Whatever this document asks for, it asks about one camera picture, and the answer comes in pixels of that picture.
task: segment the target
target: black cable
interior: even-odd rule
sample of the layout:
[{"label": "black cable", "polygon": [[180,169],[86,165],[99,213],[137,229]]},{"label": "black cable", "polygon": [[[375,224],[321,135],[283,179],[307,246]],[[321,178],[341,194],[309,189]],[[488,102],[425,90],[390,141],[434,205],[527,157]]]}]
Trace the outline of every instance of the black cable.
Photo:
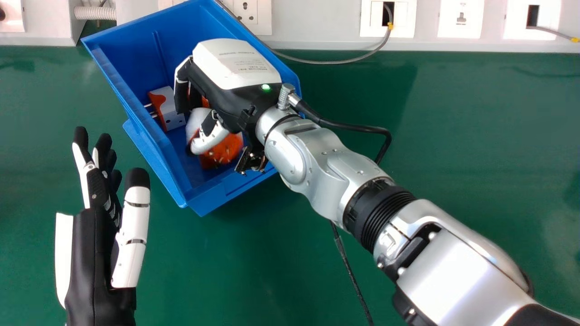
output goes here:
[{"label": "black cable", "polygon": [[301,100],[300,102],[298,102],[296,104],[296,109],[298,111],[306,114],[315,123],[322,125],[322,126],[327,126],[327,127],[331,127],[331,128],[339,128],[339,129],[344,129],[344,130],[348,130],[348,131],[377,133],[379,135],[385,136],[385,142],[380,147],[380,150],[375,158],[375,163],[377,165],[379,165],[380,162],[383,160],[383,157],[385,156],[385,153],[389,149],[389,146],[391,145],[391,141],[393,140],[393,136],[391,135],[391,132],[388,129],[383,128],[383,127],[367,126],[367,125],[353,125],[353,124],[346,124],[346,123],[342,123],[342,122],[336,122],[336,121],[331,121],[331,120],[325,119],[322,116],[320,116],[320,114],[318,112],[314,111],[310,107],[310,105],[308,105],[308,103],[306,103],[304,100]]},{"label": "black cable", "polygon": [[342,258],[342,262],[345,264],[346,271],[349,274],[350,281],[353,283],[354,291],[357,293],[358,301],[360,301],[362,309],[364,310],[364,314],[367,317],[368,324],[370,326],[374,326],[375,322],[372,320],[371,312],[368,310],[368,306],[366,301],[363,298],[363,294],[361,293],[361,289],[358,287],[357,279],[354,278],[353,270],[350,268],[350,263],[348,258],[346,257],[345,246],[342,243],[342,239],[338,234],[338,230],[336,229],[336,225],[332,221],[329,221],[330,225],[332,226],[332,232],[334,233],[334,242],[336,243],[336,247],[338,248],[338,252],[340,252],[340,257]]}]

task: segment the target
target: green table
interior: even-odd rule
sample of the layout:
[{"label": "green table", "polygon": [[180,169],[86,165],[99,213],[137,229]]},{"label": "green table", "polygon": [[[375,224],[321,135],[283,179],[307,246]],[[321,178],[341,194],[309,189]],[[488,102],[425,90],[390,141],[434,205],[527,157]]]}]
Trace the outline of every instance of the green table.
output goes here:
[{"label": "green table", "polygon": [[[382,167],[399,184],[503,247],[540,301],[580,316],[577,55],[385,52],[290,66],[321,113],[390,128]],[[93,142],[111,133],[122,171],[148,166],[84,48],[0,48],[0,68],[0,325],[60,325],[54,214],[82,206],[74,127]],[[371,157],[381,141],[338,134]],[[280,178],[204,218],[178,208],[155,176],[151,188],[139,325],[365,323],[328,222]],[[403,325],[393,284],[343,235],[377,325]]]}]

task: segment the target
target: corrugated white hose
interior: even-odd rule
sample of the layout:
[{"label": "corrugated white hose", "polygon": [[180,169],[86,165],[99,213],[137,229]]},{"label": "corrugated white hose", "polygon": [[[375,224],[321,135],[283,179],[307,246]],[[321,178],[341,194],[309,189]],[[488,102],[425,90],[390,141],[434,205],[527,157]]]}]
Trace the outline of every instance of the corrugated white hose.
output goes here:
[{"label": "corrugated white hose", "polygon": [[117,12],[111,7],[75,7],[74,16],[78,20],[117,20]]}]

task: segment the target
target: gray cable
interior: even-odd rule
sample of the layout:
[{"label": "gray cable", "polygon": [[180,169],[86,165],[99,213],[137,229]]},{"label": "gray cable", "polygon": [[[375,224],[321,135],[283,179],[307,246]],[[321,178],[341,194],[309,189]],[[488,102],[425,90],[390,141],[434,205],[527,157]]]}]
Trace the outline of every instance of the gray cable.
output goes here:
[{"label": "gray cable", "polygon": [[[236,16],[234,15],[234,13],[228,8],[226,7],[221,1],[216,0],[217,4],[222,7],[222,9],[224,9],[228,14],[230,14],[231,17],[233,17],[234,19],[237,20]],[[391,9],[389,8],[389,6],[387,6],[387,3],[385,2],[384,4],[385,9],[387,10],[387,13],[389,14],[389,22],[393,23],[393,12],[391,12]],[[250,34],[252,34],[255,38],[257,38],[262,45],[264,45],[265,47],[268,48],[268,50],[272,51],[272,53],[274,53],[275,55],[279,56],[279,57],[283,57],[285,59],[288,60],[292,60],[292,61],[296,61],[296,62],[301,62],[301,63],[306,63],[306,64],[346,64],[346,63],[353,63],[353,62],[357,62],[363,59],[366,59],[372,55],[374,55],[375,53],[379,52],[383,46],[385,46],[385,44],[387,44],[387,41],[389,40],[389,36],[391,35],[391,29],[387,26],[387,32],[385,33],[385,36],[383,37],[383,40],[381,41],[381,43],[372,51],[362,55],[362,56],[358,56],[358,57],[354,57],[352,59],[346,59],[346,60],[336,60],[336,61],[316,61],[316,60],[305,60],[305,59],[300,59],[297,57],[293,57],[293,56],[289,56],[289,55],[285,55],[283,53],[280,53],[274,49],[272,49],[270,46],[268,46],[268,44],[264,43],[264,41],[262,41],[261,39],[259,39],[256,34],[254,34],[248,27],[246,27],[246,25],[241,24]]]},{"label": "gray cable", "polygon": [[550,34],[554,34],[554,35],[556,35],[556,36],[559,36],[559,37],[565,38],[565,39],[567,39],[567,40],[569,40],[569,41],[572,41],[572,42],[574,42],[574,43],[578,43],[578,38],[577,38],[577,37],[572,37],[572,36],[570,36],[570,35],[566,35],[566,34],[563,34],[563,33],[560,33],[560,32],[558,32],[558,31],[551,30],[551,29],[549,29],[549,28],[546,28],[546,27],[540,27],[540,26],[528,26],[528,27],[526,27],[526,28],[527,28],[527,29],[529,29],[529,30],[538,30],[538,31],[548,32],[548,33],[550,33]]}]

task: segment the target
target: silver robotic arm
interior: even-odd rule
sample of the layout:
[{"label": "silver robotic arm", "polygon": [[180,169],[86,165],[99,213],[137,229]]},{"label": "silver robotic arm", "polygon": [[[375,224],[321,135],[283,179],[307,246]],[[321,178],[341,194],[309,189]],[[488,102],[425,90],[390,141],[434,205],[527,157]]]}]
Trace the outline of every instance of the silver robotic arm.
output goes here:
[{"label": "silver robotic arm", "polygon": [[373,254],[396,283],[393,304],[409,325],[580,325],[538,304],[529,280],[491,241],[300,117],[310,109],[292,90],[283,84],[256,125],[265,155],[288,188]]}]

